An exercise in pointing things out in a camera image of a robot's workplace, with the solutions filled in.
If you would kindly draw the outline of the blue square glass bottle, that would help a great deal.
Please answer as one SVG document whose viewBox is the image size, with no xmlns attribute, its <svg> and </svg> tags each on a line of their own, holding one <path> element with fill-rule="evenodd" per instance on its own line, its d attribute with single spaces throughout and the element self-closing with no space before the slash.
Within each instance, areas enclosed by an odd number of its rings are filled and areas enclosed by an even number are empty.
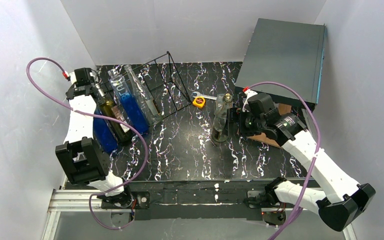
<svg viewBox="0 0 384 240">
<path fill-rule="evenodd" d="M 133 127 L 141 135 L 147 134 L 149 132 L 148 122 L 131 93 L 127 81 L 116 69 L 109 70 L 108 75 L 114 93 L 117 95 Z"/>
</svg>

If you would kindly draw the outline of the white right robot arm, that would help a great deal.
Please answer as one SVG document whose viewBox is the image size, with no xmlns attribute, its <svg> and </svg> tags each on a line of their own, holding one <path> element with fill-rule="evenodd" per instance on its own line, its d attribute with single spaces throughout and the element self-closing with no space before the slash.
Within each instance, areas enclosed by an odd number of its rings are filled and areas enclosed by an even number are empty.
<svg viewBox="0 0 384 240">
<path fill-rule="evenodd" d="M 320 186 L 306 189 L 283 177 L 264 187 L 263 193 L 246 198 L 251 208 L 294 204 L 317 214 L 332 230 L 341 232 L 368 207 L 376 194 L 369 183 L 360 184 L 346 174 L 320 147 L 307 126 L 293 113 L 280 114 L 271 96 L 247 89 L 242 108 L 230 108 L 229 133 L 243 137 L 265 134 L 290 153 Z"/>
</svg>

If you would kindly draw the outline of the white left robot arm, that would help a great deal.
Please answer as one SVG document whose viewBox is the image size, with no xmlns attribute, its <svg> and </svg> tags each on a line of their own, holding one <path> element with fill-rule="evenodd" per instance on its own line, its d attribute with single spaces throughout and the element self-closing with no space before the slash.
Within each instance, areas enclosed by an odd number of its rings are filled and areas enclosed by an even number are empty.
<svg viewBox="0 0 384 240">
<path fill-rule="evenodd" d="M 94 92 L 95 75 L 89 67 L 75 69 L 69 75 L 71 86 L 66 92 L 72 108 L 62 144 L 55 147 L 56 157 L 72 185 L 89 186 L 105 198 L 121 198 L 127 194 L 123 179 L 110 169 L 110 156 L 94 136 L 97 109 Z"/>
</svg>

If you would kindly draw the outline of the blue bottle with silver cap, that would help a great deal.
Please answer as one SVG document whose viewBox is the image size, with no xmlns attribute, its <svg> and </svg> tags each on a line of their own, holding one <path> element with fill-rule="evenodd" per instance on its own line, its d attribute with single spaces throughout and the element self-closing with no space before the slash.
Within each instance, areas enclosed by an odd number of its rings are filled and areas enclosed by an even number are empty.
<svg viewBox="0 0 384 240">
<path fill-rule="evenodd" d="M 105 153 L 111 155 L 118 148 L 118 143 L 104 119 L 93 118 L 93 134 Z"/>
</svg>

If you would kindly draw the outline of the clear glass bottle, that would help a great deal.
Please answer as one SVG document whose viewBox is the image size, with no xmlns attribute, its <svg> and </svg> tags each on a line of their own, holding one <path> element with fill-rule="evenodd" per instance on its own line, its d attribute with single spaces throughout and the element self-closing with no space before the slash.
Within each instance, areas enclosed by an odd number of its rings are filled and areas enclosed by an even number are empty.
<svg viewBox="0 0 384 240">
<path fill-rule="evenodd" d="M 130 64 L 126 64 L 124 69 L 129 77 L 133 88 L 133 95 L 136 102 L 140 106 L 143 114 L 145 115 L 147 122 L 150 126 L 154 126 L 162 121 L 161 111 L 157 107 L 156 101 L 152 96 L 149 89 L 142 84 L 138 76 L 133 71 Z"/>
</svg>

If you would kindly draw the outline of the dark green wine bottle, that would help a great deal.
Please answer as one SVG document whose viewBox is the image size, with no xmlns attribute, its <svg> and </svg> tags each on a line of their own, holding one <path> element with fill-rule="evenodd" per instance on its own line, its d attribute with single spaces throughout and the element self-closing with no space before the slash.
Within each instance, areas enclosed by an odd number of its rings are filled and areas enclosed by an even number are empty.
<svg viewBox="0 0 384 240">
<path fill-rule="evenodd" d="M 101 86 L 98 83 L 94 84 L 95 92 L 97 95 L 97 101 L 98 106 L 101 114 L 106 117 L 110 117 L 113 119 L 117 119 L 121 122 L 126 122 L 124 117 L 121 115 L 120 110 L 118 109 L 118 106 L 114 102 L 114 100 L 110 97 L 108 97 L 104 91 L 102 90 Z M 107 120 L 107 123 L 110 124 L 110 130 L 112 131 L 113 135 L 115 136 L 115 139 L 119 145 L 127 145 L 131 142 L 131 139 L 133 137 L 133 132 L 130 128 L 127 126 L 114 122 L 111 120 Z"/>
</svg>

